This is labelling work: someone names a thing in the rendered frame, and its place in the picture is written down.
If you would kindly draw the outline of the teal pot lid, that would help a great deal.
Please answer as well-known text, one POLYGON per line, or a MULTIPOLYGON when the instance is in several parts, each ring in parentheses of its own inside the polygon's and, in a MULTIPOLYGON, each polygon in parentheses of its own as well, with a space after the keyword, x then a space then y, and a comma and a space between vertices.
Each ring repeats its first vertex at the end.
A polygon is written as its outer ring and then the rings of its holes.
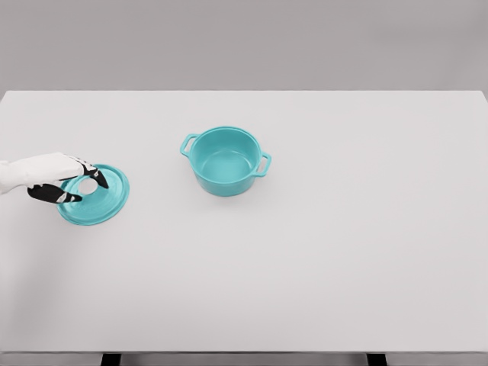
POLYGON ((82 197, 81 201, 61 203, 57 206, 61 217, 70 223, 81 226, 103 223, 115 216, 127 202, 130 183, 126 175, 112 165, 95 164, 95 167, 104 175, 109 189, 98 186, 90 194, 81 193, 79 185, 88 179, 87 176, 71 178, 60 185, 68 193, 82 197))

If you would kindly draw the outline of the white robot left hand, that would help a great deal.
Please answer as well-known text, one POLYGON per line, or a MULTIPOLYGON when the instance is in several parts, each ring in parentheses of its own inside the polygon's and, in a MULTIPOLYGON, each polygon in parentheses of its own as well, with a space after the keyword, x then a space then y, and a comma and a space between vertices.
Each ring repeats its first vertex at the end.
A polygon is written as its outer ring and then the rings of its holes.
POLYGON ((104 175, 89 162, 61 152, 20 159, 10 163, 18 171, 20 186, 27 188, 30 197, 52 204, 78 202, 82 197, 70 194, 57 181, 66 181, 78 176, 87 176, 99 186, 109 189, 104 175))

